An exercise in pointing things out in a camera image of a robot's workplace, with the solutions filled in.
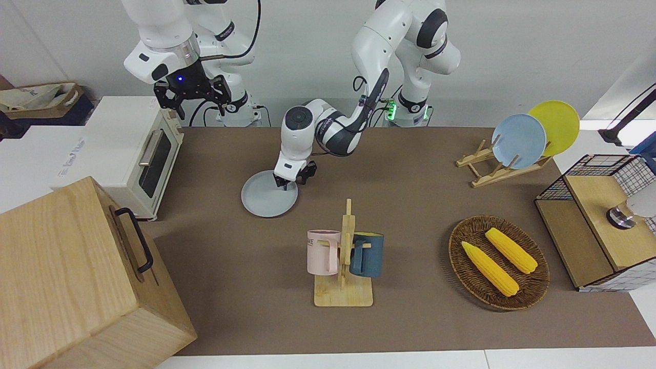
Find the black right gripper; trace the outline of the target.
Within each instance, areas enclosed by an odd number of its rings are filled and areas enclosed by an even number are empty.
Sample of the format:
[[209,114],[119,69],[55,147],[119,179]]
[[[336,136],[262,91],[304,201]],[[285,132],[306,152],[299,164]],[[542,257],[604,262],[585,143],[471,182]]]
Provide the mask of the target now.
[[223,75],[215,79],[208,78],[202,62],[197,60],[190,66],[177,70],[166,76],[164,81],[157,81],[154,94],[160,104],[169,104],[179,119],[185,120],[184,100],[204,99],[215,103],[220,116],[227,113],[231,101],[231,91]]

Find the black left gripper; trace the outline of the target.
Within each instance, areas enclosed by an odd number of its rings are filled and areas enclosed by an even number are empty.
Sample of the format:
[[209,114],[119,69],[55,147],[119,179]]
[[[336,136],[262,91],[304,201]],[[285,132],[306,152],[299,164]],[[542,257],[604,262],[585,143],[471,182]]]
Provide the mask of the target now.
[[315,175],[315,161],[313,160],[285,161],[282,165],[282,177],[274,175],[274,180],[277,187],[286,191],[288,181],[304,186],[309,178]]

